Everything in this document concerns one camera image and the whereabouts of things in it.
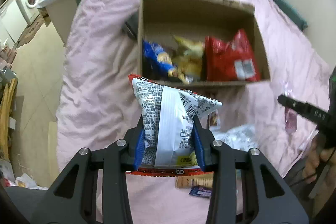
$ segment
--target metal bolt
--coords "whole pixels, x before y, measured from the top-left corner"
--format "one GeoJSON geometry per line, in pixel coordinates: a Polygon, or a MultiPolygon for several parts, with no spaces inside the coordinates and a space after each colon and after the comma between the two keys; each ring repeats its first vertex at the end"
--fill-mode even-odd
{"type": "Polygon", "coordinates": [[[254,156],[258,156],[260,154],[260,150],[258,148],[252,148],[250,153],[254,156]]]}
{"type": "Polygon", "coordinates": [[[126,141],[124,139],[117,140],[117,145],[118,146],[124,146],[124,145],[126,145],[126,141]]]}
{"type": "Polygon", "coordinates": [[[213,144],[214,146],[222,146],[223,142],[220,141],[220,140],[214,140],[214,141],[212,142],[212,144],[213,144]]]}
{"type": "Polygon", "coordinates": [[[86,147],[83,147],[79,150],[79,153],[81,155],[86,155],[87,153],[89,153],[89,150],[86,147]]]}

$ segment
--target rug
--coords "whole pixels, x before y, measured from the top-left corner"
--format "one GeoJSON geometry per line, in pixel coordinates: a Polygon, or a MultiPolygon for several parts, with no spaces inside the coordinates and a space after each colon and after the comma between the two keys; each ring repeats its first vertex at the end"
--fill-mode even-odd
{"type": "Polygon", "coordinates": [[[43,17],[39,15],[30,26],[26,27],[26,29],[23,31],[23,33],[18,39],[16,48],[29,43],[33,39],[37,31],[40,29],[43,22],[44,22],[43,17]]]}

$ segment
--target beige floor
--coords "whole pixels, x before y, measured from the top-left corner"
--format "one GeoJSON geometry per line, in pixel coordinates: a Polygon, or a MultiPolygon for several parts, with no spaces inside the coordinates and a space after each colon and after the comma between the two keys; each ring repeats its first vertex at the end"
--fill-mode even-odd
{"type": "Polygon", "coordinates": [[[49,187],[49,123],[55,122],[62,86],[64,51],[53,24],[42,25],[35,37],[17,49],[12,69],[18,77],[17,120],[12,133],[11,162],[15,176],[27,173],[49,187]]]}

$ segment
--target bed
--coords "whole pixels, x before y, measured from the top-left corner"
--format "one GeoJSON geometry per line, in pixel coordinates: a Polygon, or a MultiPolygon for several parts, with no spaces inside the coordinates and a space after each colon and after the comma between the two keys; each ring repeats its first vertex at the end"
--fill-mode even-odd
{"type": "MultiPolygon", "coordinates": [[[[288,83],[296,99],[328,109],[330,68],[272,0],[239,1],[255,6],[271,81],[219,90],[221,129],[254,123],[261,151],[285,176],[309,145],[315,125],[298,117],[297,131],[286,134],[277,97],[288,83]]],[[[137,43],[121,31],[138,7],[139,0],[82,0],[76,11],[56,114],[60,170],[80,148],[97,150],[122,138],[141,115],[127,78],[137,72],[137,43]]],[[[176,189],[174,178],[126,177],[135,223],[205,222],[209,201],[176,189]]]]}

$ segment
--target open cardboard box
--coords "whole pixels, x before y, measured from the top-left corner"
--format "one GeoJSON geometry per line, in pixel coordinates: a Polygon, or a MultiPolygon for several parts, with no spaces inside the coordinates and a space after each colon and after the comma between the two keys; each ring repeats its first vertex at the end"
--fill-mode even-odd
{"type": "Polygon", "coordinates": [[[163,47],[177,48],[173,35],[195,41],[205,41],[208,35],[229,41],[244,28],[254,51],[261,80],[270,80],[264,43],[254,17],[254,7],[234,0],[140,0],[138,25],[138,72],[161,85],[186,89],[212,89],[223,86],[246,85],[249,81],[201,81],[185,85],[154,79],[143,60],[142,40],[155,42],[163,47]]]}

